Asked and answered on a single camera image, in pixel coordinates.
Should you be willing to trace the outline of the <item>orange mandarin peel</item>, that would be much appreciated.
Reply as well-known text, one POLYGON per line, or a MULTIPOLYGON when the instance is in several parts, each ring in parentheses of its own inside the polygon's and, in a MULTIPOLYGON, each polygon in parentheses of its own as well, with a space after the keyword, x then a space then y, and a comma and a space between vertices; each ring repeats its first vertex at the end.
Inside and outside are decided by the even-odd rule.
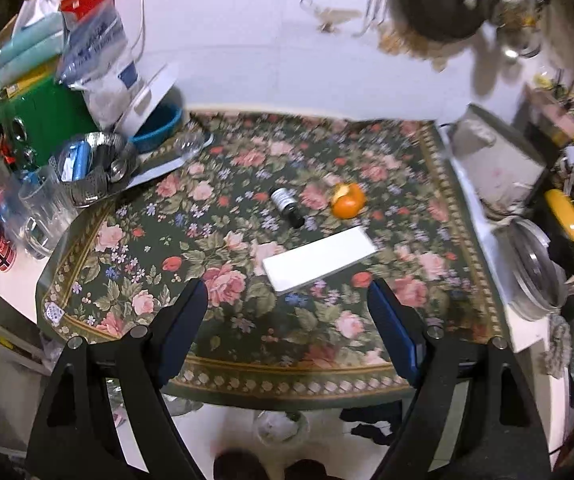
POLYGON ((366 204, 366 196, 356 183, 341 183, 331 195, 331 213, 338 219, 350 220, 358 216, 366 204))

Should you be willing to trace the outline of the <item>clear trash bin with bag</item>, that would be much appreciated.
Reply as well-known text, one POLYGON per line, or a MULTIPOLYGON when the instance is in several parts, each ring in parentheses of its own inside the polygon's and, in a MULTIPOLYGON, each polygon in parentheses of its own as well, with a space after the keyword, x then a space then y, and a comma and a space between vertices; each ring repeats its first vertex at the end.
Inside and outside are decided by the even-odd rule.
POLYGON ((268 448, 296 448, 308 440, 310 424, 302 412, 262 411, 255 416, 253 431, 268 448))

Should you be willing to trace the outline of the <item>dark blue cloth on floor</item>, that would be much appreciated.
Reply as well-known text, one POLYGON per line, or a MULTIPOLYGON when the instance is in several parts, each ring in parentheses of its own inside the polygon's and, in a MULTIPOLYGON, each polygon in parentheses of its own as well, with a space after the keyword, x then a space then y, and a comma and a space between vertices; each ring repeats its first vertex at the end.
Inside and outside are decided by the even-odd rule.
POLYGON ((345 408, 340 412, 342 422, 353 424, 350 434, 372 441, 375 445, 390 446, 403 421, 402 400, 366 406, 345 408))

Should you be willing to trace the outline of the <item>person's left foot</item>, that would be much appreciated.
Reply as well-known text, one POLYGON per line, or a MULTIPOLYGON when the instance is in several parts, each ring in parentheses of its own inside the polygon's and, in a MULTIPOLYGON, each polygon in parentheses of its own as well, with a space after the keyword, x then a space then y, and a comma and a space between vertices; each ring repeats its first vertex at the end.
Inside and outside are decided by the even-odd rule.
POLYGON ((234 448, 221 453, 213 463, 214 480, 268 480, 260 460, 252 453, 234 448))

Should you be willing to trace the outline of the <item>person's foot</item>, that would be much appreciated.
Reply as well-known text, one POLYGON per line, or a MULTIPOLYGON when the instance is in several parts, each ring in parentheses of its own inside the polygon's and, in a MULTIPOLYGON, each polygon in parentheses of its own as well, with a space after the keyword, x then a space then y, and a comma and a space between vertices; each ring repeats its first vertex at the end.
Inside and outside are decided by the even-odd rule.
POLYGON ((341 480, 327 474, 326 468, 317 460, 298 460, 284 471, 285 480, 341 480))
POLYGON ((268 480, 260 460, 252 453, 234 448, 221 453, 213 463, 214 480, 268 480))

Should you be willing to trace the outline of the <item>glass pot lid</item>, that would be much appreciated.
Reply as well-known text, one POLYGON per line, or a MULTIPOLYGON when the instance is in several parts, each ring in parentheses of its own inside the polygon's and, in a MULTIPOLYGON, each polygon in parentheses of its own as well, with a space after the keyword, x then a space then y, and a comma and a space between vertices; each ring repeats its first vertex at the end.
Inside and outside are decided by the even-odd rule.
POLYGON ((568 293, 564 270, 549 257, 549 237, 519 216, 500 220, 495 235, 510 269, 512 310, 529 322, 558 313, 568 293))

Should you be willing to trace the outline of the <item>person's right foot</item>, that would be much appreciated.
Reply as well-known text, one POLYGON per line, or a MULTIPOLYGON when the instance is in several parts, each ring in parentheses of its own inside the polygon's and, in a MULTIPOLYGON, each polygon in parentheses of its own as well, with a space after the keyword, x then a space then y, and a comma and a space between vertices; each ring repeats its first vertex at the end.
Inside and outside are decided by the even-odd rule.
POLYGON ((284 471, 285 480, 341 480, 327 474, 326 468, 317 460, 298 460, 284 471))

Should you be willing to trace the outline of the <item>clear glass mug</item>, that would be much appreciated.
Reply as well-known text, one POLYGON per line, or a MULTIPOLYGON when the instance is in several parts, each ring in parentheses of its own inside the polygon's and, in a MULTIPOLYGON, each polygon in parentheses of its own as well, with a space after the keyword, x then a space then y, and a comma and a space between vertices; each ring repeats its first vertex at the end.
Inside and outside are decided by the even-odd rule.
POLYGON ((23 178, 19 198, 26 211, 22 224, 26 244, 40 258, 49 257, 78 215, 68 191, 55 169, 46 165, 23 178))

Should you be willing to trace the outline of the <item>white flat paper box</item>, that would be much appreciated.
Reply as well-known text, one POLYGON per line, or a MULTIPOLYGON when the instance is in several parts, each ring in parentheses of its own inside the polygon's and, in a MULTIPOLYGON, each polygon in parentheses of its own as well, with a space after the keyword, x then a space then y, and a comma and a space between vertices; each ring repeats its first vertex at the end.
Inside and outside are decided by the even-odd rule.
POLYGON ((361 226, 262 260, 265 274, 278 294, 292 292, 369 258, 378 252, 361 226))

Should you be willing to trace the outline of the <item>metal container with utensils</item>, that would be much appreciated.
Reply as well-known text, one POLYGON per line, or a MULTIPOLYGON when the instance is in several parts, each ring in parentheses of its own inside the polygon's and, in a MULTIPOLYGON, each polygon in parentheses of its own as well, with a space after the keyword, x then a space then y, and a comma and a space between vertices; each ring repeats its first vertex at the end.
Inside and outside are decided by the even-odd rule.
POLYGON ((138 153, 133 142, 110 132, 90 132, 66 141, 52 156, 64 192, 78 208, 86 208, 130 184, 138 169, 138 153))

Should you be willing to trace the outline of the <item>floral tablecloth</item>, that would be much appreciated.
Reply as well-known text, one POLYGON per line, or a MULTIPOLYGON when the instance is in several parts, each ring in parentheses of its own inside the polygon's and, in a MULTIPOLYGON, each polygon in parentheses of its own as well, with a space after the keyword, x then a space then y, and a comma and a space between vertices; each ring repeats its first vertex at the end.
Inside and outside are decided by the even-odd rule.
POLYGON ((55 339, 104 342, 147 324, 200 278, 209 305, 174 396, 236 408, 352 408, 408 391, 367 310, 383 278, 398 300, 458 337, 505 333, 504 307, 433 122, 198 113, 212 144, 185 168, 84 210, 36 286, 55 339), (356 183, 357 217, 331 213, 356 183), (285 188, 305 223, 270 200, 285 188), (361 226, 378 252, 292 292, 262 260, 361 226))

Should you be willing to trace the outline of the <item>small dark glass bottle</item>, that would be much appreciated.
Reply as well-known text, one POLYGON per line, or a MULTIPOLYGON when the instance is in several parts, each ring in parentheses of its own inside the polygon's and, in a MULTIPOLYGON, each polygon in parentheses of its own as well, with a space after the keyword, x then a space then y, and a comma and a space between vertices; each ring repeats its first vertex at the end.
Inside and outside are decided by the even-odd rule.
POLYGON ((273 188, 270 191, 270 200, 276 206, 281 218, 288 222, 293 229, 301 229, 305 220, 298 207, 298 203, 285 188, 273 188))

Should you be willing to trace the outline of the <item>small upturned drinking glass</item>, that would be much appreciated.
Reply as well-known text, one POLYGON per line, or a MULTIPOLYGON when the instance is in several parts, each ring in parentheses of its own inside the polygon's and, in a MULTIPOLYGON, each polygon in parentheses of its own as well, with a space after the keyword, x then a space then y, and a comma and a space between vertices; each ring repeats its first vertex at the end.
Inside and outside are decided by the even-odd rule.
POLYGON ((173 150, 178 158, 187 162, 199 155, 204 148, 204 142, 206 137, 202 131, 197 129, 183 131, 176 136, 173 150))

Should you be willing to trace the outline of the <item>blue bowl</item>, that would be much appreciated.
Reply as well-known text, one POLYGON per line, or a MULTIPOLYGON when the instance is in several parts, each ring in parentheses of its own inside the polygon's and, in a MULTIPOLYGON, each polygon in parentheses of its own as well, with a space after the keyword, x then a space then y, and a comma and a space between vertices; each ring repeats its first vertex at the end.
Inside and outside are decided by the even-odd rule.
POLYGON ((173 103, 160 103, 132 137, 138 154, 160 148, 174 133, 183 118, 183 110, 173 103))

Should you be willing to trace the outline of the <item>green box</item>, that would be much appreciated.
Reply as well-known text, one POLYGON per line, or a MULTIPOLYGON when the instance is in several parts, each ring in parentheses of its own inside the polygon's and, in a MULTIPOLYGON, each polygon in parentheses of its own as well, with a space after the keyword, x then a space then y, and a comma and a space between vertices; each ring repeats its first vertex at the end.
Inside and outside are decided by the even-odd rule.
POLYGON ((96 130, 81 92, 52 78, 0 102, 0 140, 19 165, 43 166, 67 140, 96 130))

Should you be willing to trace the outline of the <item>clear plastic bag with powder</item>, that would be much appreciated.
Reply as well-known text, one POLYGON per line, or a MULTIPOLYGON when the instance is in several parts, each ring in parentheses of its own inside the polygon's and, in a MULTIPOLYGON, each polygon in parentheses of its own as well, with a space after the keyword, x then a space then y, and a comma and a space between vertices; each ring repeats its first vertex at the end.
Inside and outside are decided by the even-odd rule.
POLYGON ((100 130, 113 128, 142 90, 122 18, 111 0, 96 6, 70 31, 56 81, 81 92, 100 130))

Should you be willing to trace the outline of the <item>teal rolled cloth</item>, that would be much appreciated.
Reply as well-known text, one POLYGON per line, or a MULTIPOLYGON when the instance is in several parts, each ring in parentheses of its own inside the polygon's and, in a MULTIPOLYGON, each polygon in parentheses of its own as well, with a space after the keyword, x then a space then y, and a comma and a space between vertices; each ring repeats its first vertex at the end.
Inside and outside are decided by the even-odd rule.
POLYGON ((0 48, 0 86, 8 87, 64 49, 64 21, 60 12, 46 15, 22 28, 0 48))

